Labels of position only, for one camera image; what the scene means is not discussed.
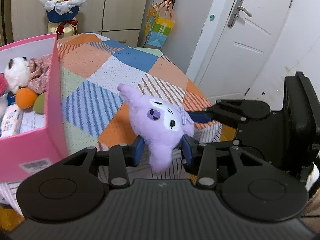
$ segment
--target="orange fabric patch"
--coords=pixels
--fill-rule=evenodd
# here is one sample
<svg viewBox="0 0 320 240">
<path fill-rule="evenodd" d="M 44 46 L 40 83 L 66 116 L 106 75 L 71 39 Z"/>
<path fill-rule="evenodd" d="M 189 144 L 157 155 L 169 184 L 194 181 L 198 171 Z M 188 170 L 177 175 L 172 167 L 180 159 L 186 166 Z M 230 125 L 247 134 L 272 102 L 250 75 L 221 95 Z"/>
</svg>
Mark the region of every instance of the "orange fabric patch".
<svg viewBox="0 0 320 240">
<path fill-rule="evenodd" d="M 64 55 L 60 63 L 70 72 L 88 78 L 110 57 L 111 54 L 107 51 L 83 44 Z"/>
<path fill-rule="evenodd" d="M 187 87 L 188 77 L 177 66 L 161 57 L 157 59 L 148 74 L 161 78 L 182 89 Z"/>
<path fill-rule="evenodd" d="M 130 125 L 129 107 L 123 103 L 100 134 L 98 141 L 112 147 L 120 143 L 132 144 L 136 137 Z"/>
<path fill-rule="evenodd" d="M 76 45 L 66 45 L 66 44 L 61 44 L 58 46 L 58 57 L 59 57 L 59 62 L 63 59 L 63 57 L 73 51 L 74 49 L 82 46 L 82 44 L 76 44 Z"/>
<path fill-rule="evenodd" d="M 74 44 L 83 44 L 87 42 L 101 42 L 101 40 L 94 34 L 82 33 L 80 35 L 75 35 L 73 37 L 74 38 L 72 40 L 67 41 L 65 44 L 74 45 Z"/>
<path fill-rule="evenodd" d="M 73 36 L 69 36 L 69 37 L 65 37 L 62 39 L 59 39 L 58 42 L 60 43 L 66 43 L 67 41 L 71 41 L 72 39 L 79 37 L 81 34 L 77 34 L 77 35 L 73 35 Z"/>
<path fill-rule="evenodd" d="M 196 94 L 197 96 L 200 96 L 201 98 L 205 98 L 205 96 L 202 94 L 199 88 L 196 87 L 195 84 L 189 79 L 187 83 L 187 91 L 190 91 L 191 93 Z"/>
</svg>

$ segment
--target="wardrobe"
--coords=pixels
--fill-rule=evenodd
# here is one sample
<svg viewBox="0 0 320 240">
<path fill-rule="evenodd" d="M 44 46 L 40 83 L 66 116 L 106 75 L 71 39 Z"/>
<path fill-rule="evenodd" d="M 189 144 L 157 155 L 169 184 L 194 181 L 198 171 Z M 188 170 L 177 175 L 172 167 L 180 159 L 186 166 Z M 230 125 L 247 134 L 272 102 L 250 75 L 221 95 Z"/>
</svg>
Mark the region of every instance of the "wardrobe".
<svg viewBox="0 0 320 240">
<path fill-rule="evenodd" d="M 95 32 L 136 47 L 146 0 L 87 0 L 80 7 L 78 33 Z M 11 0 L 14 41 L 47 33 L 46 10 L 39 0 Z"/>
</svg>

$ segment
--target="white wrapping paper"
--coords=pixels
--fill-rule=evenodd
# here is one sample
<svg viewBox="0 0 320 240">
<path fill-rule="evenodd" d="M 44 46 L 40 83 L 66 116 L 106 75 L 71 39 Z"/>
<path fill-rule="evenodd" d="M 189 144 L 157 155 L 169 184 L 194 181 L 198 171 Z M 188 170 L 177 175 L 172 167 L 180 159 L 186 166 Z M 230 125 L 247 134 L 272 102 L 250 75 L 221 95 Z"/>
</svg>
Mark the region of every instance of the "white wrapping paper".
<svg viewBox="0 0 320 240">
<path fill-rule="evenodd" d="M 40 3 L 43 5 L 43 7 L 48 11 L 52 11 L 55 9 L 55 11 L 62 15 L 64 13 L 72 13 L 70 8 L 75 6 L 82 6 L 86 0 L 72 0 L 68 2 L 58 2 L 58 0 L 40 0 Z"/>
</svg>

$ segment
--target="colorful paper bag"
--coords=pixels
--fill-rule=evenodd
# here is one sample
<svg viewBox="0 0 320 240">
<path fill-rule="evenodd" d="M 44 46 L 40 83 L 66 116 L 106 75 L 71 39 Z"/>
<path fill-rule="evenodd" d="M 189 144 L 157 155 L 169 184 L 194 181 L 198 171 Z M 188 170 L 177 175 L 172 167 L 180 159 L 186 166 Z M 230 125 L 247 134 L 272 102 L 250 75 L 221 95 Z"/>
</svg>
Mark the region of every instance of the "colorful paper bag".
<svg viewBox="0 0 320 240">
<path fill-rule="evenodd" d="M 163 8 L 165 7 L 165 4 L 163 7 L 161 7 L 163 3 L 164 2 L 158 5 L 151 5 L 145 28 L 147 44 L 157 47 L 163 46 L 175 24 L 175 21 L 172 19 L 172 6 L 169 9 L 169 19 L 162 17 L 163 15 L 161 14 L 161 11 L 163 11 Z"/>
</svg>

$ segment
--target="stuffed animal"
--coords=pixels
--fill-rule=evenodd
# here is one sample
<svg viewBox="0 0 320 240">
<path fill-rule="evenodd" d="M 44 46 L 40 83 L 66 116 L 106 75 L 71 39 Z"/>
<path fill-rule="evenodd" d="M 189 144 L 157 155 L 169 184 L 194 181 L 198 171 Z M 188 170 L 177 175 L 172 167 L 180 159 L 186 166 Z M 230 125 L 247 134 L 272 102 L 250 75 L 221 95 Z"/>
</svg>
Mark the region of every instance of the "stuffed animal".
<svg viewBox="0 0 320 240">
<path fill-rule="evenodd" d="M 10 59 L 4 70 L 4 77 L 8 82 L 9 90 L 16 94 L 20 87 L 26 87 L 30 77 L 30 70 L 26 57 Z"/>
<path fill-rule="evenodd" d="M 135 87 L 119 84 L 121 98 L 129 106 L 130 124 L 149 147 L 153 172 L 166 170 L 172 162 L 172 151 L 182 136 L 193 136 L 194 122 L 183 107 L 158 97 L 143 95 Z"/>
</svg>

